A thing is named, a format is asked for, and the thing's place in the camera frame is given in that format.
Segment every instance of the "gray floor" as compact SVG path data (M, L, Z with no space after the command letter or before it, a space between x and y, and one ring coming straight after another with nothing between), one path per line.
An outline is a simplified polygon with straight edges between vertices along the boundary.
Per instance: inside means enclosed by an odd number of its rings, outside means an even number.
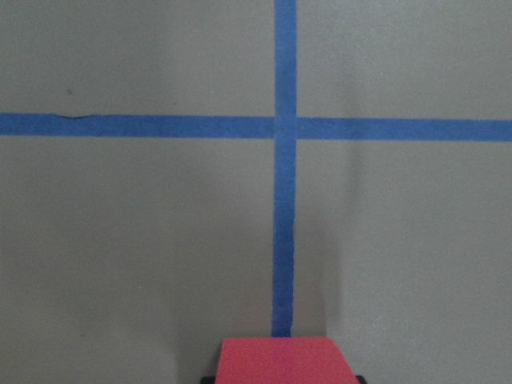
M301 116L512 118L512 3L298 2ZM3 112L272 115L272 1L0 0ZM0 382L195 383L270 332L272 141L0 137ZM298 144L295 335L512 382L506 143Z

